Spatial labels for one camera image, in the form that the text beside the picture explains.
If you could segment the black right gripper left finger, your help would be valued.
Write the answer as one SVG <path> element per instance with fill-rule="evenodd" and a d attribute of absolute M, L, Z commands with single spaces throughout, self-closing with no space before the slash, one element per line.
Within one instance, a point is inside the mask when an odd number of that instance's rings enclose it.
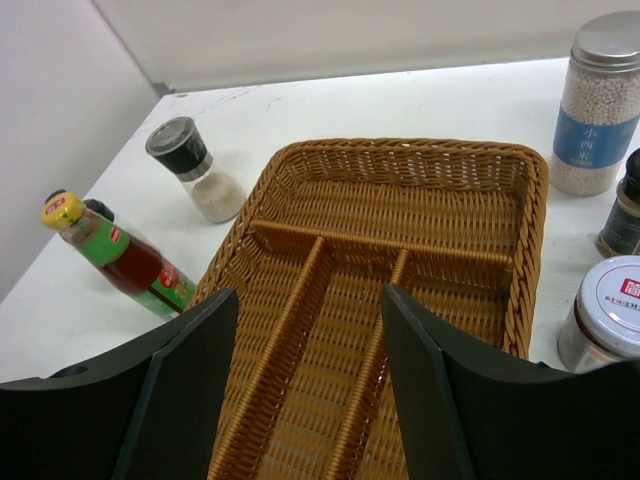
<path fill-rule="evenodd" d="M 238 315 L 223 288 L 101 355 L 2 384 L 2 478 L 205 478 Z"/>

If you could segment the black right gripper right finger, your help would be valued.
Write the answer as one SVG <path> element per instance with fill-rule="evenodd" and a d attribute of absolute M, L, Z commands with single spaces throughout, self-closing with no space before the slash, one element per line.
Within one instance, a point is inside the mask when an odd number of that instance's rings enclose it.
<path fill-rule="evenodd" d="M 387 285 L 382 318 L 413 479 L 635 479 L 639 364 L 573 374 L 507 354 Z"/>

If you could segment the green label sauce bottle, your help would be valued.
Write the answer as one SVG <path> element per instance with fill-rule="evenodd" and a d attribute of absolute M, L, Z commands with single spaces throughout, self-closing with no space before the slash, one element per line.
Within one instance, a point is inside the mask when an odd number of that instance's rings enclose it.
<path fill-rule="evenodd" d="M 50 194 L 41 222 L 81 254 L 118 291 L 165 319 L 181 314 L 195 283 L 134 230 L 92 212 L 66 190 Z"/>

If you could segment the tall white pearl jar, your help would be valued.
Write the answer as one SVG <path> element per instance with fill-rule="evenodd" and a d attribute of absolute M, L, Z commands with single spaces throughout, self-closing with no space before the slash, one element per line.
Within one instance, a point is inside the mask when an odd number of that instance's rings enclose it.
<path fill-rule="evenodd" d="M 639 12 L 583 25 L 570 51 L 550 159 L 558 190 L 594 196 L 611 188 L 639 122 Z"/>

